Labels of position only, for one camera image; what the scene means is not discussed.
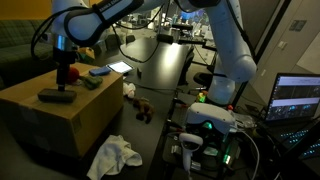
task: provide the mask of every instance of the dark floor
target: dark floor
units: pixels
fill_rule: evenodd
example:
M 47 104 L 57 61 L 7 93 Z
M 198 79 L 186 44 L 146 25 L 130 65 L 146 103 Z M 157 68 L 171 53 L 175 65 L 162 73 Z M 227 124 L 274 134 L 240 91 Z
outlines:
M 136 38 L 140 37 L 152 37 L 155 35 L 155 32 L 152 30 L 139 30 L 134 31 Z M 196 56 L 194 61 L 199 63 L 210 64 L 213 52 L 209 50 L 202 49 L 200 46 L 197 46 Z M 209 72 L 206 69 L 206 66 L 199 64 L 192 64 L 187 73 L 187 82 L 188 85 L 179 86 L 178 88 L 182 89 L 184 92 L 188 92 L 189 89 L 196 87 L 201 87 L 199 84 L 193 81 L 193 76 L 197 72 Z M 260 104 L 261 99 L 257 96 L 254 90 L 248 85 L 245 88 L 242 97 L 240 98 L 238 105 L 243 106 L 244 104 L 251 104 L 261 108 Z M 82 163 L 77 163 L 77 160 L 73 159 L 61 159 L 59 155 L 50 155 L 48 156 L 38 156 L 39 152 L 30 148 L 24 144 L 18 144 L 10 132 L 6 128 L 4 122 L 0 120 L 0 179 L 3 180 L 43 180 L 43 179 L 52 179 L 52 180 L 73 180 L 81 179 L 86 174 L 90 166 L 90 162 L 94 157 L 94 154 L 90 154 L 82 160 Z M 239 177 L 246 178 L 246 173 L 248 171 L 241 172 L 239 170 L 238 177 L 233 177 L 230 179 L 242 179 Z M 186 179 L 186 174 L 181 169 L 177 169 L 174 174 L 173 179 Z M 196 174 L 193 174 L 194 179 L 207 179 Z

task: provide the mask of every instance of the monitor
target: monitor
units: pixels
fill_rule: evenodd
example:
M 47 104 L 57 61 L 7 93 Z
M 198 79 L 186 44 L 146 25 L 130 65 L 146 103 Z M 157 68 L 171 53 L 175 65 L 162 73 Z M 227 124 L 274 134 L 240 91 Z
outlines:
M 278 73 L 266 121 L 313 117 L 320 99 L 320 75 Z

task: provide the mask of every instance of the white cloth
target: white cloth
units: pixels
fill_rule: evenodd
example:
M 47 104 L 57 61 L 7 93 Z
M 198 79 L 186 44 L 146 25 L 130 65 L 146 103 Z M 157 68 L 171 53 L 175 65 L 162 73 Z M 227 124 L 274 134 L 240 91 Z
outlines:
M 141 166 L 140 154 L 131 149 L 131 144 L 121 135 L 110 135 L 101 145 L 87 173 L 91 180 L 99 180 L 106 175 L 119 174 L 124 165 Z

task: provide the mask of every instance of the laptop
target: laptop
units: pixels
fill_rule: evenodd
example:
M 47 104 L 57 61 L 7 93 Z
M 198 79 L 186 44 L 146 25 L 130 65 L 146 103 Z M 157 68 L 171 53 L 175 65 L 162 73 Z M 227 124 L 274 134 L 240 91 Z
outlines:
M 289 149 L 315 124 L 313 118 L 319 102 L 320 74 L 278 73 L 262 127 Z M 320 141 L 299 158 L 318 155 Z

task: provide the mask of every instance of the cardboard box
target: cardboard box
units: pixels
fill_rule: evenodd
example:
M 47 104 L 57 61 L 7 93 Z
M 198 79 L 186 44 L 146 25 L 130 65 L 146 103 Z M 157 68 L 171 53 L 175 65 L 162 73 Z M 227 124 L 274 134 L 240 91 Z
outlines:
M 95 66 L 76 63 L 81 75 Z M 110 72 L 94 90 L 68 85 L 77 97 L 70 104 L 44 103 L 37 94 L 56 89 L 56 71 L 0 91 L 0 118 L 17 141 L 80 158 L 123 106 L 122 75 Z

